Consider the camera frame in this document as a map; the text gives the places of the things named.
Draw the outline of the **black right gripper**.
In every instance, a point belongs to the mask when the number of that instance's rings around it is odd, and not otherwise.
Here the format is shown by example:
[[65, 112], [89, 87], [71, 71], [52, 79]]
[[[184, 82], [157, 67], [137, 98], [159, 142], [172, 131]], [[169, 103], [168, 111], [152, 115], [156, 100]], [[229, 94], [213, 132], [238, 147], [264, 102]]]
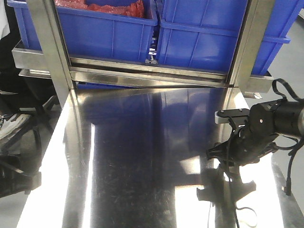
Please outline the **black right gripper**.
[[275, 131], [274, 106], [274, 103], [252, 106], [248, 121], [233, 137], [229, 150], [227, 142], [216, 143], [206, 151], [207, 158], [228, 161], [231, 157], [242, 166], [258, 162], [265, 155], [263, 150], [279, 136]]

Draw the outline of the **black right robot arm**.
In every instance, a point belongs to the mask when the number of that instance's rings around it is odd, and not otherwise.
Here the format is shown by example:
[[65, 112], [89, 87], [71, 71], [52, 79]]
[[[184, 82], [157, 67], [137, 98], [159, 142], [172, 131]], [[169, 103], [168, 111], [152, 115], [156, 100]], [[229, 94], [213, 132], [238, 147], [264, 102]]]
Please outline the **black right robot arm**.
[[229, 139], [209, 149], [208, 159], [216, 158], [230, 165], [245, 166], [275, 152], [278, 136], [296, 139], [304, 136], [304, 105], [279, 99], [258, 103], [251, 109], [220, 110], [216, 123], [228, 123], [232, 128]]

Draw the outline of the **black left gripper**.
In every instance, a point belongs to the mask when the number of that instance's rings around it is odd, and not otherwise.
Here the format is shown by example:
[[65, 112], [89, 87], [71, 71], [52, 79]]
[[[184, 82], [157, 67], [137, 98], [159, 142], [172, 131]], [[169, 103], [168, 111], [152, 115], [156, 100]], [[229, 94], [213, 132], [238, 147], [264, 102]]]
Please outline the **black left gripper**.
[[41, 185], [42, 143], [29, 114], [0, 119], [0, 196], [30, 192]]

